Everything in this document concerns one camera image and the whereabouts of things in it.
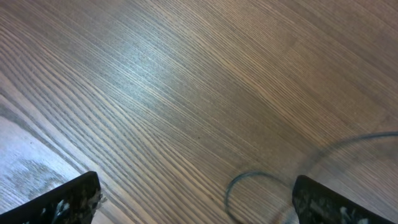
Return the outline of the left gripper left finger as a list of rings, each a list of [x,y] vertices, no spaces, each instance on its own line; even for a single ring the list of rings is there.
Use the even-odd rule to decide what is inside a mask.
[[[98,175],[89,171],[1,214],[1,224],[91,223],[102,199]]]

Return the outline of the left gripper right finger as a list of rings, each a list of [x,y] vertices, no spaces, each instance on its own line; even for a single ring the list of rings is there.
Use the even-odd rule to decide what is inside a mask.
[[[394,224],[306,175],[297,177],[292,203],[300,224]]]

